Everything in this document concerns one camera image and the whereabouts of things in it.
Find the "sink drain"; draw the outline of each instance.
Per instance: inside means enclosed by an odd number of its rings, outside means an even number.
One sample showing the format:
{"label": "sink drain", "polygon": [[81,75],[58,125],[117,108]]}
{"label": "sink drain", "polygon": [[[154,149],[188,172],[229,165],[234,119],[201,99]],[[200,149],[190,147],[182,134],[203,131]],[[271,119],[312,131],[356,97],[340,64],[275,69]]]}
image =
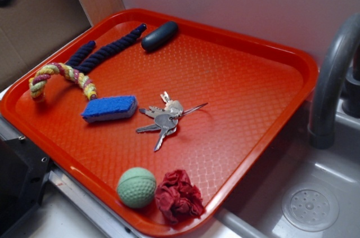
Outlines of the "sink drain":
{"label": "sink drain", "polygon": [[339,204],[328,189],[314,183],[290,188],[282,198],[286,219],[304,231],[323,231],[337,220]]}

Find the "ball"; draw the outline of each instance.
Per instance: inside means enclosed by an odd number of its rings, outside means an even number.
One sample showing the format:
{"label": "ball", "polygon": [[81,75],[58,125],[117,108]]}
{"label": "ball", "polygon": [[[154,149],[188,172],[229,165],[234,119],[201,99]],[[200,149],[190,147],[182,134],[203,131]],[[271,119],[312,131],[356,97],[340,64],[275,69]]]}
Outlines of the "ball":
{"label": "ball", "polygon": [[155,176],[147,169],[135,167],[123,173],[116,191],[126,206],[143,208],[153,200],[155,188]]}

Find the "multicolored rope toy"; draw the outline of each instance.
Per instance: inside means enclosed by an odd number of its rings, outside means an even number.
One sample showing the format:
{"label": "multicolored rope toy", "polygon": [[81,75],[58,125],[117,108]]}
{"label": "multicolored rope toy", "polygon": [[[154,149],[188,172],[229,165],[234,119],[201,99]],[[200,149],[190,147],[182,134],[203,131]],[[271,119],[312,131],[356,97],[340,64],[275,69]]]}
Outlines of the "multicolored rope toy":
{"label": "multicolored rope toy", "polygon": [[83,90],[87,99],[93,100],[97,98],[95,85],[88,76],[84,75],[79,70],[73,69],[71,66],[57,62],[52,62],[43,66],[36,72],[34,78],[29,79],[31,97],[38,102],[42,101],[44,99],[44,88],[47,80],[51,77],[51,75],[57,74],[60,74],[65,79],[76,83]]}
{"label": "multicolored rope toy", "polygon": [[95,48],[95,41],[90,41],[81,46],[66,64],[52,62],[43,66],[35,74],[34,78],[29,79],[31,97],[37,102],[44,100],[44,88],[51,75],[60,74],[65,79],[76,83],[84,92],[87,99],[97,98],[96,87],[86,74],[106,59],[118,54],[127,47],[131,46],[146,30],[146,25],[141,24],[126,36],[101,47],[89,58],[85,59]]}

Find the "orange tray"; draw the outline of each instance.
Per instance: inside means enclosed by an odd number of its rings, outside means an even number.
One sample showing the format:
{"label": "orange tray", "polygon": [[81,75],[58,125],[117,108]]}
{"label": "orange tray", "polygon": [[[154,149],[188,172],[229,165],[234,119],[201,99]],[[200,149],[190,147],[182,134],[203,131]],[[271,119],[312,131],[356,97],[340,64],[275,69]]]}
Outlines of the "orange tray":
{"label": "orange tray", "polygon": [[[145,23],[143,36],[168,20],[179,32],[161,49],[146,53],[140,41],[90,72],[99,97],[135,95],[139,107],[164,107],[167,91],[184,109],[209,104],[181,119],[158,152],[157,132],[135,129],[153,120],[138,111],[127,120],[86,123],[88,103],[79,87],[54,75],[46,100],[30,98],[28,80],[49,62],[66,62],[83,44],[111,43]],[[313,89],[318,69],[310,56],[245,35],[145,10],[112,15],[17,81],[1,101],[1,113],[59,166],[124,218],[150,236],[193,230],[221,205]],[[121,174],[150,170],[160,183],[166,172],[185,169],[203,196],[204,213],[169,224],[155,202],[135,210],[116,194]]]}

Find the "faucet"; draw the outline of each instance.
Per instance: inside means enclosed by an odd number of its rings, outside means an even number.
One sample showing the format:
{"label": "faucet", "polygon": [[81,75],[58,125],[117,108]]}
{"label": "faucet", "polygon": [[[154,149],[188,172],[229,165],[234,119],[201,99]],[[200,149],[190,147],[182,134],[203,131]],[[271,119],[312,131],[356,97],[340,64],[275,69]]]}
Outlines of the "faucet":
{"label": "faucet", "polygon": [[337,31],[320,69],[308,125],[309,143],[315,148],[326,149],[334,144],[340,94],[344,96],[344,112],[360,118],[359,45],[360,14],[357,13]]}

